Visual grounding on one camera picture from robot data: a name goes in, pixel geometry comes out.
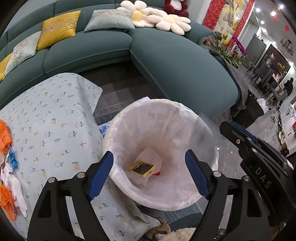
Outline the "gold black small box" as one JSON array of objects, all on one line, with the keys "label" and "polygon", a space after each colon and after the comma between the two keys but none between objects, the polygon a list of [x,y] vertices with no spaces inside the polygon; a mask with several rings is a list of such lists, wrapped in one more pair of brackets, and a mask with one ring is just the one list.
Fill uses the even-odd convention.
[{"label": "gold black small box", "polygon": [[128,168],[127,171],[139,177],[147,178],[155,169],[155,164],[145,163],[143,161],[136,161]]}]

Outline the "blue wrapper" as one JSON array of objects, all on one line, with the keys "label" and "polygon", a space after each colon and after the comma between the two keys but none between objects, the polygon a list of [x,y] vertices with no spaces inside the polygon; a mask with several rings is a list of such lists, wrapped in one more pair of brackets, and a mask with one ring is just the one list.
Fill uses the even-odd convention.
[{"label": "blue wrapper", "polygon": [[9,158],[10,158],[10,164],[13,168],[13,170],[18,169],[18,161],[16,160],[15,152],[13,150],[9,150]]}]

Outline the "orange bag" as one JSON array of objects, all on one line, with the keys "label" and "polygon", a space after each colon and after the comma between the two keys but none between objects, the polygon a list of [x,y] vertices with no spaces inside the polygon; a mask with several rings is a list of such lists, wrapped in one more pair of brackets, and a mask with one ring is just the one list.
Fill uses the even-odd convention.
[{"label": "orange bag", "polygon": [[12,145],[11,133],[8,125],[0,120],[0,151],[3,154],[9,152],[10,146]]},{"label": "orange bag", "polygon": [[16,219],[16,210],[11,192],[1,184],[1,208],[4,209],[11,221]]}]

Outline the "white paper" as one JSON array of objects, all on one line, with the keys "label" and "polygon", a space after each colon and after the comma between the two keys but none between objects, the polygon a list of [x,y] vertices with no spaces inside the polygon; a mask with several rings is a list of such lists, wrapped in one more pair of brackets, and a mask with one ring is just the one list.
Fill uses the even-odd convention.
[{"label": "white paper", "polygon": [[156,169],[147,178],[142,178],[129,172],[130,180],[132,180],[133,183],[138,186],[145,186],[148,183],[149,178],[154,176],[154,173],[160,172],[163,162],[159,154],[152,148],[146,148],[144,151],[142,151],[136,158],[135,162],[136,161],[143,161],[145,163],[156,165]]}]

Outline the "black bag on floor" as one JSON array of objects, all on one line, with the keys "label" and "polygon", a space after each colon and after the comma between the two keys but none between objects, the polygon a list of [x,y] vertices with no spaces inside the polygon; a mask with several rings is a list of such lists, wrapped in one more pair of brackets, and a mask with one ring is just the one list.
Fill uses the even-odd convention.
[{"label": "black bag on floor", "polygon": [[260,116],[264,115],[264,111],[257,102],[257,97],[248,90],[248,97],[244,108],[238,109],[238,105],[230,108],[232,121],[239,124],[243,128],[251,126]]}]

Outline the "cream fluffy rug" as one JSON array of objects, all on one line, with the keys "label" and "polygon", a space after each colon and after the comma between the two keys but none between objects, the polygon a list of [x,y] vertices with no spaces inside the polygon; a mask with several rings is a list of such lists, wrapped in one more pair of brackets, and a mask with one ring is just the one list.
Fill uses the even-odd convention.
[{"label": "cream fluffy rug", "polygon": [[159,236],[158,240],[161,241],[189,241],[195,232],[196,228],[181,228],[167,235]]}]

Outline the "potted orchid plants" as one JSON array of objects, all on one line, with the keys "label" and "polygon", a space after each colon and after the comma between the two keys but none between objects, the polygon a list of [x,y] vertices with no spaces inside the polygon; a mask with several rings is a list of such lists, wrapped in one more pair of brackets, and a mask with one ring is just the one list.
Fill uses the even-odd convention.
[{"label": "potted orchid plants", "polygon": [[215,31],[213,37],[208,40],[208,44],[210,50],[220,54],[237,69],[246,60],[247,51],[236,37],[232,36],[229,39],[228,33]]}]

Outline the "white daisy cushion right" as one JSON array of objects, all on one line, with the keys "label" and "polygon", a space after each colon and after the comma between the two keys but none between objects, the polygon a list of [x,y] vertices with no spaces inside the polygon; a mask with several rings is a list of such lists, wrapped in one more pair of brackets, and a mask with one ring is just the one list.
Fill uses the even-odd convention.
[{"label": "white daisy cushion right", "polygon": [[171,31],[174,34],[183,36],[186,32],[191,31],[191,20],[183,16],[167,15],[157,16],[149,15],[147,22],[153,24],[158,30]]}]

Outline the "white daisy cushion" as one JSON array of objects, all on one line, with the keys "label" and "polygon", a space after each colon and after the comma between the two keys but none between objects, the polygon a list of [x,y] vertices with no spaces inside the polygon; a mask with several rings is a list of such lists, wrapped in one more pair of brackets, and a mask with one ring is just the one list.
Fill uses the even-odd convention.
[{"label": "white daisy cushion", "polygon": [[183,16],[167,15],[157,16],[149,15],[147,22],[153,24],[158,30],[171,31],[174,34],[183,36],[186,32],[191,31],[191,20]]},{"label": "white daisy cushion", "polygon": [[143,1],[122,1],[120,6],[116,9],[130,10],[132,11],[132,22],[136,28],[153,28],[155,24],[151,24],[147,21],[147,17],[150,15],[166,17],[168,14],[160,9],[148,7]]}]

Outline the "teal sectional sofa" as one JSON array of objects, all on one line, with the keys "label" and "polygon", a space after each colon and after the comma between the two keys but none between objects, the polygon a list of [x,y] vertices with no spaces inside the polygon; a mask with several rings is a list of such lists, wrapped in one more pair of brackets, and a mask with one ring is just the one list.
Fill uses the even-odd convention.
[{"label": "teal sectional sofa", "polygon": [[32,5],[22,19],[1,36],[1,58],[20,41],[42,29],[43,22],[81,10],[76,35],[38,51],[1,82],[1,106],[35,84],[63,72],[80,73],[132,60],[158,95],[180,102],[195,113],[215,118],[238,101],[239,90],[225,67],[202,42],[212,31],[196,22],[183,36],[156,28],[119,30],[84,29],[94,10],[114,9],[119,1],[56,1],[41,8]]}]

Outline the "light blue cushion left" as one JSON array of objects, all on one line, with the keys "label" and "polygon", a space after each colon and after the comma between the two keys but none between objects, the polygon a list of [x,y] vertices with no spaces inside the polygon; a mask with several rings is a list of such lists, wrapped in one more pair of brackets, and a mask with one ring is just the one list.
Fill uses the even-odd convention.
[{"label": "light blue cushion left", "polygon": [[36,53],[37,44],[41,37],[41,31],[36,32],[19,42],[13,49],[12,55],[5,69],[5,75],[8,75],[14,68],[23,61],[32,57]]}]

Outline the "light blue cushion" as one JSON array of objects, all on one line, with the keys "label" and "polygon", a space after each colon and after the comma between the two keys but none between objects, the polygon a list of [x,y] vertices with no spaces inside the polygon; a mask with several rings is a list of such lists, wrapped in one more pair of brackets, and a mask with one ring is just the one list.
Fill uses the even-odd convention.
[{"label": "light blue cushion", "polygon": [[36,32],[19,42],[13,49],[12,55],[5,69],[5,75],[8,75],[14,68],[23,61],[32,57],[36,53],[37,44],[41,37],[41,31]]},{"label": "light blue cushion", "polygon": [[107,29],[134,29],[132,11],[128,9],[94,10],[85,31]]}]

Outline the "white daisy cushion middle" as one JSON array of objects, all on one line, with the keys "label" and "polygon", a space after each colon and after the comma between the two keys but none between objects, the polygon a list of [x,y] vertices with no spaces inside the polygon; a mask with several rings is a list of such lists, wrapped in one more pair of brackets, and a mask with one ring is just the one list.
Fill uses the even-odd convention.
[{"label": "white daisy cushion middle", "polygon": [[166,17],[168,14],[160,9],[148,7],[143,1],[122,1],[120,6],[116,9],[130,10],[132,11],[132,22],[136,28],[153,28],[155,24],[151,24],[147,21],[147,17],[150,15]]}]

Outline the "yellow cushion left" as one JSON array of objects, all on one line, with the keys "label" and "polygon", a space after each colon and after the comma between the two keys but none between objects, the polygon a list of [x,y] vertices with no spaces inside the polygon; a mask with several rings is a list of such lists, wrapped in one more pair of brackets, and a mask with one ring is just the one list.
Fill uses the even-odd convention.
[{"label": "yellow cushion left", "polygon": [[6,71],[6,67],[8,65],[8,62],[11,58],[11,54],[9,54],[8,56],[6,56],[1,62],[0,62],[0,81],[3,81],[3,79],[5,78],[5,71]]}]

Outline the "light blue cushion right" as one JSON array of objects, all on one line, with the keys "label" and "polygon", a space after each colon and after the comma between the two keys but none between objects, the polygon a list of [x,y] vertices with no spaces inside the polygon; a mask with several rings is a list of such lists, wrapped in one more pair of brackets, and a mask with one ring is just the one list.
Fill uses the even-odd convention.
[{"label": "light blue cushion right", "polygon": [[85,31],[107,29],[134,29],[132,11],[128,9],[94,10]]}]

